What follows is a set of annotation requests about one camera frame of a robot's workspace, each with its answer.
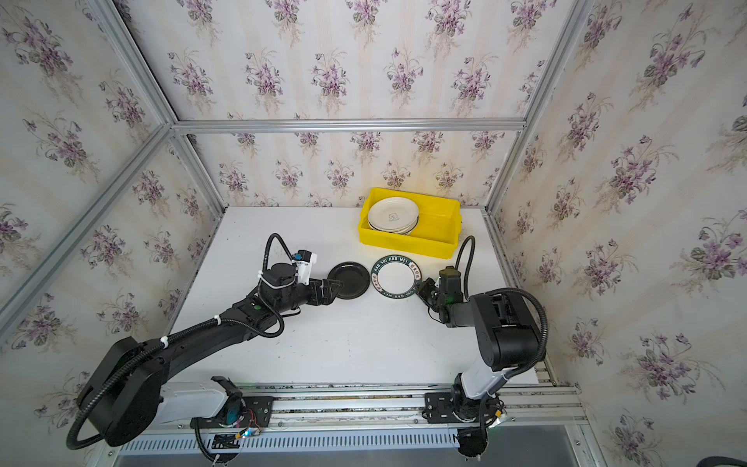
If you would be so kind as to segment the white plate orange sunburst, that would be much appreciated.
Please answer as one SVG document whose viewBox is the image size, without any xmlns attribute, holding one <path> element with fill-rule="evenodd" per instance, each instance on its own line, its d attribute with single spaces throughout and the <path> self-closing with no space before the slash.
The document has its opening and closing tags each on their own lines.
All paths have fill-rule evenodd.
<svg viewBox="0 0 747 467">
<path fill-rule="evenodd" d="M 392 235 L 409 235 L 412 231 L 416 229 L 417 225 L 411 225 L 406 228 L 400 229 L 400 230 L 380 230 L 375 229 L 376 232 L 381 232 L 385 234 L 392 234 Z"/>
</svg>

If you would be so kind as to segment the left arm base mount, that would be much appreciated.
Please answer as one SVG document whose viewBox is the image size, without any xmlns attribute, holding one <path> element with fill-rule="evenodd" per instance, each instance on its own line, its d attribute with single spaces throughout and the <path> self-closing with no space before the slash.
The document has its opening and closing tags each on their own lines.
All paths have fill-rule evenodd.
<svg viewBox="0 0 747 467">
<path fill-rule="evenodd" d="M 220 387 L 219 394 L 226 400 L 213 416 L 192 418 L 190 428 L 194 431 L 198 450 L 211 465 L 227 466 L 238 453 L 224 453 L 224 449 L 239 449 L 241 440 L 259 436 L 264 428 L 268 428 L 275 399 L 271 396 L 245 396 L 226 377 L 213 377 L 211 381 Z M 202 437 L 202 428 L 233 429 L 235 434 L 215 435 L 209 445 Z"/>
</svg>

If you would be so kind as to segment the black round plate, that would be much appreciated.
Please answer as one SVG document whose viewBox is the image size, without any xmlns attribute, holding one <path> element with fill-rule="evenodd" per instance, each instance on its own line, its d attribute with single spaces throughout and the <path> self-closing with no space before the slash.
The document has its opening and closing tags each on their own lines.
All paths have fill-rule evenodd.
<svg viewBox="0 0 747 467">
<path fill-rule="evenodd" d="M 355 300 L 364 295 L 371 283 L 368 269 L 356 262 L 340 263 L 328 273 L 328 280 L 340 282 L 337 298 Z"/>
</svg>

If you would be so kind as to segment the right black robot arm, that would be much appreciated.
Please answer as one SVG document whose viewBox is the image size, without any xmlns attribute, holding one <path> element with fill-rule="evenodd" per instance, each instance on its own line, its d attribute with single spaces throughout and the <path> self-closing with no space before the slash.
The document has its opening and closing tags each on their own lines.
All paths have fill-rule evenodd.
<svg viewBox="0 0 747 467">
<path fill-rule="evenodd" d="M 475 331 L 480 358 L 455 377 L 442 404 L 447 415 L 460 422 L 492 423 L 503 412 L 500 389 L 545 358 L 550 323 L 545 307 L 521 288 L 469 292 L 476 245 L 472 235 L 466 237 L 455 263 L 440 270 L 436 280 L 422 282 L 416 296 L 439 324 Z"/>
</svg>

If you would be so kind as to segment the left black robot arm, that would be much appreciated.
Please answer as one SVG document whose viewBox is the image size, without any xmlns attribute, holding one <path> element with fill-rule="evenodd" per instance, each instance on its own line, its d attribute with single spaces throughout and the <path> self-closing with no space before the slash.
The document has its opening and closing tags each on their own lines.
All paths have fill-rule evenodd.
<svg viewBox="0 0 747 467">
<path fill-rule="evenodd" d="M 300 250 L 287 258 L 285 263 L 263 263 L 248 295 L 218 315 L 161 338 L 115 342 L 77 396 L 66 447 L 78 451 L 99 442 L 112 447 L 128 443 L 165 409 L 161 389 L 175 376 L 229 346 L 279 337 L 286 311 L 334 303 L 344 284 L 311 277 L 312 252 Z"/>
</svg>

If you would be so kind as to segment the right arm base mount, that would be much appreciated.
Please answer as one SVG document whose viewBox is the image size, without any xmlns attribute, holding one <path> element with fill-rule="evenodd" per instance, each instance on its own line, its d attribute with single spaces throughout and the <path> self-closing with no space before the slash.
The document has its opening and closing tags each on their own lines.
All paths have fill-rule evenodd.
<svg viewBox="0 0 747 467">
<path fill-rule="evenodd" d="M 468 458 L 482 456 L 488 446 L 488 431 L 501 422 L 506 415 L 504 402 L 498 395 L 482 395 L 471 398 L 458 374 L 449 392 L 427 392 L 421 412 L 428 424 L 458 423 L 457 451 Z"/>
</svg>

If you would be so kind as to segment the cream plate bear drawing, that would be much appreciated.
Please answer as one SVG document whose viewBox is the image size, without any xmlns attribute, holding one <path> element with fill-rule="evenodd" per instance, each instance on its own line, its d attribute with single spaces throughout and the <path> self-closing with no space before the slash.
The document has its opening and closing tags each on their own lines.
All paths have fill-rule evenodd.
<svg viewBox="0 0 747 467">
<path fill-rule="evenodd" d="M 370 208 L 367 219 L 373 229 L 400 230 L 417 224 L 419 208 L 409 198 L 385 198 Z"/>
</svg>

